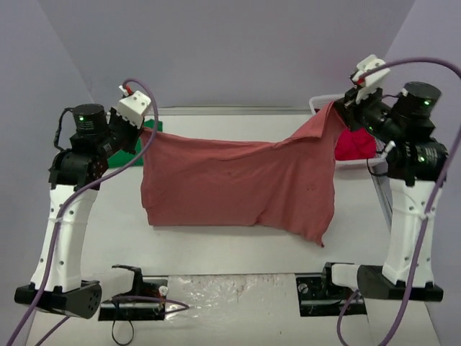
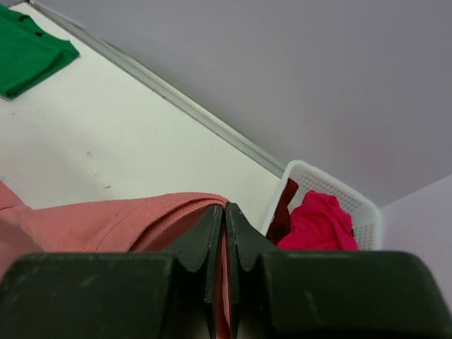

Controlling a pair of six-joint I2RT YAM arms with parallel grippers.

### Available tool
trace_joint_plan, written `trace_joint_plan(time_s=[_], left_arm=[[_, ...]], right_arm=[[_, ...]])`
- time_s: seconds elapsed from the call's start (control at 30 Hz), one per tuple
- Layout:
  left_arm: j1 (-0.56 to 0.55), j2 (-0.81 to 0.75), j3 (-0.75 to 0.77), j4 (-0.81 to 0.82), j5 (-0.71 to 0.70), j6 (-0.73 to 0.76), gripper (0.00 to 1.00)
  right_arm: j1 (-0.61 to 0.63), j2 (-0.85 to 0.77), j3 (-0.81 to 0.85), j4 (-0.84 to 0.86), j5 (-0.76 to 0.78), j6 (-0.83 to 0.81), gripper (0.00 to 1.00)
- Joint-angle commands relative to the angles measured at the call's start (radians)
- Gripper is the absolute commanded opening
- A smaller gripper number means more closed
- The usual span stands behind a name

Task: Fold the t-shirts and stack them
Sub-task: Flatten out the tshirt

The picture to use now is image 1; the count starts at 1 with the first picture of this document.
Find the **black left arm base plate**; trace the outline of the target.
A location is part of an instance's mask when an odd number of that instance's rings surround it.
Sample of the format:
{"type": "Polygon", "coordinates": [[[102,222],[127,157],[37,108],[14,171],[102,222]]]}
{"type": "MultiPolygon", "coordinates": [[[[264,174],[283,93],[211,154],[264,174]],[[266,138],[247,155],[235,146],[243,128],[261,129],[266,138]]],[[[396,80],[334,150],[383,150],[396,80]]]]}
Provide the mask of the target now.
{"type": "Polygon", "coordinates": [[[99,321],[163,321],[167,277],[144,275],[139,267],[114,265],[99,277],[99,321]]]}

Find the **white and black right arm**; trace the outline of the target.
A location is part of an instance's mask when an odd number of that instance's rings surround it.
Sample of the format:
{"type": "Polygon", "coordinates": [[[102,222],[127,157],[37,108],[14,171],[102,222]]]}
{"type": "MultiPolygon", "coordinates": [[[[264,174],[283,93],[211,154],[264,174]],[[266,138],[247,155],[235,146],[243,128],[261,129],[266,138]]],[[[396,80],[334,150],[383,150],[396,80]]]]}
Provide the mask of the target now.
{"type": "Polygon", "coordinates": [[[433,138],[431,111],[441,91],[430,84],[404,85],[393,106],[381,88],[359,98],[358,89],[323,106],[335,110],[350,131],[366,130],[385,144],[387,177],[392,192],[388,253],[382,266],[328,263],[319,287],[335,298],[345,287],[365,298],[440,302],[444,291],[431,266],[434,217],[446,174],[448,150],[433,138]]]}

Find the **salmon pink t-shirt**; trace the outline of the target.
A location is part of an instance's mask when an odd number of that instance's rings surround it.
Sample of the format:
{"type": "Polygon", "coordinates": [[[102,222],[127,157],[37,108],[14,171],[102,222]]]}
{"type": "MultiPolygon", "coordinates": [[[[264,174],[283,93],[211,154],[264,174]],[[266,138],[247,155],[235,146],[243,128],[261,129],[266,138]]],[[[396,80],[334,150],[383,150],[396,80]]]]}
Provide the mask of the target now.
{"type": "Polygon", "coordinates": [[[146,130],[141,203],[152,226],[268,226],[322,244],[344,124],[326,105],[280,142],[146,130]]]}

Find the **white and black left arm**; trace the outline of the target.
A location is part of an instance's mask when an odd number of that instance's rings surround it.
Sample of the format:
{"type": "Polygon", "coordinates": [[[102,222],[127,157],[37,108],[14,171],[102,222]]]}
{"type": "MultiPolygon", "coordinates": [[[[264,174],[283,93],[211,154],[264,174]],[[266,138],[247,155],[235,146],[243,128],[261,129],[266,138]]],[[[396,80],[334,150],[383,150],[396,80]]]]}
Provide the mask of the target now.
{"type": "Polygon", "coordinates": [[[82,280],[81,254],[91,208],[108,160],[118,151],[135,153],[149,109],[99,104],[65,109],[76,132],[70,148],[59,148],[49,169],[50,212],[42,254],[30,283],[16,289],[14,300],[51,314],[89,319],[102,300],[97,280],[82,280]]]}

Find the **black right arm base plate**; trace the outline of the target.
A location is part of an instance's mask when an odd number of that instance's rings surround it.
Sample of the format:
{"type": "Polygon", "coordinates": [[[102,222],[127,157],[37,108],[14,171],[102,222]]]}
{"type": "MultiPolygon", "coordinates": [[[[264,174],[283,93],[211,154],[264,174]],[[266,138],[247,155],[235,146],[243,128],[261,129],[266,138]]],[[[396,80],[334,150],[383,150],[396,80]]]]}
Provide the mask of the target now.
{"type": "Polygon", "coordinates": [[[339,316],[354,292],[351,288],[330,284],[320,273],[296,275],[295,282],[301,317],[339,316]]]}

